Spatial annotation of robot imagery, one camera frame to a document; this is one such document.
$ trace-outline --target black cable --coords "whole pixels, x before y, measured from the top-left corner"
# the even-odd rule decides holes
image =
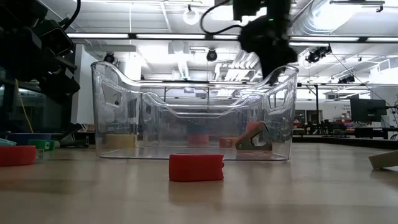
[[[207,31],[204,27],[203,27],[203,19],[205,18],[205,16],[209,13],[209,12],[211,12],[213,9],[215,9],[215,8],[217,8],[217,7],[220,7],[220,6],[222,6],[222,5],[224,5],[224,4],[226,4],[226,3],[228,3],[229,2],[229,0],[225,0],[225,1],[223,1],[223,2],[221,2],[221,3],[219,3],[219,4],[217,4],[217,5],[214,5],[213,7],[211,7],[211,8],[209,8],[209,9],[207,9],[207,11],[205,12],[205,13],[203,13],[203,15],[201,16],[201,18],[200,18],[200,28],[206,33],[206,34],[209,34],[209,35],[217,35],[217,34],[220,34],[220,33],[222,33],[222,32],[225,32],[225,31],[227,31],[227,30],[230,30],[230,29],[232,29],[232,28],[242,28],[242,26],[241,25],[232,25],[232,26],[229,26],[229,27],[227,27],[227,28],[224,28],[224,29],[222,29],[222,30],[219,30],[219,31],[216,31],[216,32],[210,32],[210,31]]]
[[[373,94],[375,94],[378,98],[380,98],[380,100],[384,100],[388,106],[391,107],[391,111],[392,111],[392,115],[394,116],[394,120],[396,121],[397,124],[397,128],[398,128],[398,121],[396,118],[396,112],[393,110],[391,104],[389,104],[385,99],[381,98],[377,93],[375,93],[371,88],[369,88],[364,82],[362,82],[357,76],[354,75],[354,73],[352,73],[344,64],[343,62],[341,62],[341,60],[339,60],[339,58],[336,57],[336,55],[334,55],[334,53],[331,53],[337,61],[339,61],[339,63],[354,77],[356,78],[360,83],[362,83],[369,91],[371,91]]]
[[[80,8],[81,8],[81,0],[77,0],[77,6],[76,6],[75,13],[73,13],[72,17],[68,20],[67,23],[65,23],[65,25],[62,27],[62,29],[66,30],[72,24],[72,22],[76,19],[77,15],[79,15]]]

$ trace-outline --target ceiling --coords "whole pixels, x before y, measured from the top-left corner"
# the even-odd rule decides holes
[[[52,12],[49,18],[60,20],[70,17],[75,8],[74,0],[41,0]],[[292,7],[291,18],[294,21],[298,13],[310,2],[310,0],[298,0],[297,5]],[[207,6],[192,6],[192,8],[203,14],[214,2],[210,0]],[[79,16],[72,24],[69,32],[164,32],[164,33],[203,33],[198,23],[188,25],[183,20],[183,13],[186,6],[171,6],[160,4],[106,4],[103,2],[82,2]],[[333,35],[392,35],[398,34],[398,7],[385,7],[384,11],[376,13],[376,7],[362,8],[353,14],[341,26],[337,27],[331,34]],[[208,30],[220,30],[236,22],[216,20],[216,17],[224,15],[226,12],[215,11],[205,18],[205,27]],[[227,34],[238,34],[239,29],[231,29]],[[166,40],[107,40],[85,42],[87,49],[96,54],[103,55],[101,50],[104,45],[134,45],[147,62],[147,69],[143,74],[171,73],[177,69],[177,59],[174,55],[168,54],[168,44]],[[196,53],[189,55],[188,67],[190,70],[210,70],[214,71],[216,64],[225,60],[234,60],[239,52],[238,42],[222,41],[187,41],[189,46],[202,46],[215,48],[218,53],[218,60],[215,62],[206,61],[206,53]],[[354,68],[356,75],[367,79],[369,68],[377,65],[378,62],[385,60],[389,55],[398,55],[398,45],[391,44],[331,44],[333,53],[347,68]],[[307,47],[296,48],[298,53],[303,53]],[[301,81],[309,80],[330,80],[330,77],[345,71],[339,61],[333,55],[322,59],[316,65],[308,68],[303,62],[303,57],[299,63],[294,65],[300,69]]]

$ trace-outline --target red foam block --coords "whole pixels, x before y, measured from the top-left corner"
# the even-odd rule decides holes
[[[23,166],[35,163],[36,146],[0,146],[0,166]]]
[[[172,154],[169,160],[169,179],[176,182],[223,180],[221,154]]]

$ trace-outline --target cable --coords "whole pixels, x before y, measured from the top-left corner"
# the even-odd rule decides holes
[[[68,22],[62,27],[64,30],[66,30],[72,22],[76,19],[77,15],[79,15],[81,8],[81,0],[77,0],[77,7],[75,13],[73,13],[72,17],[68,20]]]
[[[221,2],[221,3],[219,3],[219,4],[217,4],[217,5],[214,5],[213,7],[209,8],[209,9],[207,9],[207,11],[206,11],[205,13],[203,13],[203,15],[202,15],[201,18],[200,18],[200,28],[201,28],[206,34],[209,34],[209,35],[217,35],[217,34],[220,34],[220,33],[222,33],[222,32],[225,32],[225,31],[227,31],[227,30],[230,30],[230,29],[232,29],[232,28],[242,28],[241,25],[237,25],[237,24],[236,24],[236,25],[229,26],[229,27],[227,27],[227,28],[224,28],[224,29],[219,30],[219,31],[216,31],[216,32],[210,32],[210,31],[207,31],[207,30],[203,27],[203,19],[205,18],[205,16],[206,16],[209,12],[211,12],[213,9],[215,9],[215,8],[217,8],[217,7],[220,7],[220,6],[222,6],[222,5],[224,5],[224,4],[228,3],[228,2],[229,2],[229,0],[225,0],[225,1],[223,1],[223,2]]]
[[[22,95],[21,95],[21,93],[19,92],[18,80],[16,80],[16,79],[15,79],[15,86],[17,87],[17,91],[18,91],[18,93],[19,93],[19,100],[21,101],[22,109],[24,110],[24,114],[25,114],[25,118],[26,118],[27,124],[29,125],[30,131],[31,131],[32,134],[33,134],[32,125],[30,124],[29,118],[27,117],[26,110],[25,110],[25,106],[24,106],[24,102],[23,102],[23,100],[22,100]]]
[[[338,58],[338,57],[336,57],[336,55],[333,53],[333,52],[331,52],[331,54],[336,58],[336,60],[354,77],[354,78],[356,78],[360,83],[362,83],[369,91],[371,91],[373,94],[375,94],[378,98],[380,98],[380,100],[384,100],[385,102],[386,102],[386,104],[388,105],[388,106],[390,106],[391,107],[391,111],[392,111],[392,115],[394,116],[394,120],[396,121],[396,124],[397,124],[397,128],[398,128],[398,121],[397,121],[397,118],[396,118],[396,112],[392,109],[392,106],[391,106],[391,104],[389,104],[385,99],[383,99],[383,98],[381,98],[377,93],[375,93],[371,88],[369,88],[364,82],[362,82],[357,76],[355,76],[354,75],[354,73],[353,72],[351,72],[348,68],[347,68],[347,66],[345,66],[344,64],[343,64],[343,62],[341,62],[341,60]]]

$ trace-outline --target wooden table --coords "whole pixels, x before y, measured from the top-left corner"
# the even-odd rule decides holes
[[[290,162],[226,161],[223,182],[175,183],[168,161],[59,149],[0,167],[0,223],[398,223],[398,169],[368,161],[382,152],[294,144]]]

